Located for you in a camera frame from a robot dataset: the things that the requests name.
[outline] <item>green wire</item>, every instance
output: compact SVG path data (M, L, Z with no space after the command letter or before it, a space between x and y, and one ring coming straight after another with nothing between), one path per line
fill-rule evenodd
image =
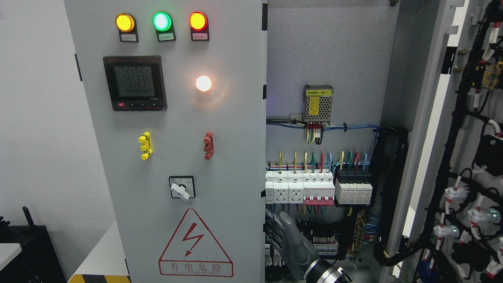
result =
M313 167L312 171L311 171L312 173L314 173L314 171L316 171L315 165L316 165L316 154L313 153L313 155L311 157L311 166Z
M347 161L348 170L351 170L351 163L352 162L353 162L353 152L349 152L349 154L348 154L348 161Z

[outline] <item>green indicator light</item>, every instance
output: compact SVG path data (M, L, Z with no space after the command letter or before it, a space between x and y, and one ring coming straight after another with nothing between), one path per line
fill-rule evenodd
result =
M152 23L158 31L167 31L171 27L171 17L165 12L157 12L152 18Z

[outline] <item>warning sign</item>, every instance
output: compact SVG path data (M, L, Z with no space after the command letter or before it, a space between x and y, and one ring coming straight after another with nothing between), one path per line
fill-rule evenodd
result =
M189 208L159 259L162 275L233 277L234 265L197 212Z

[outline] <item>yellow indicator light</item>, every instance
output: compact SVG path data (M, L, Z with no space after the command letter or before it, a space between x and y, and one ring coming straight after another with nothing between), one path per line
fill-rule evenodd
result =
M189 17L190 27L196 31L202 31L208 26L208 18L203 12L195 11Z
M134 29L134 18L128 13L120 13L115 18L117 28L122 32L130 32Z
M208 76L200 76L196 80L196 88L202 92L207 92L211 89L211 79Z

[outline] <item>red indicator light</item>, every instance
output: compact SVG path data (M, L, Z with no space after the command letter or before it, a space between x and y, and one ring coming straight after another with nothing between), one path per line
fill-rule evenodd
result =
M202 31L208 27L208 17L200 11L195 11L190 14L189 25L193 30Z

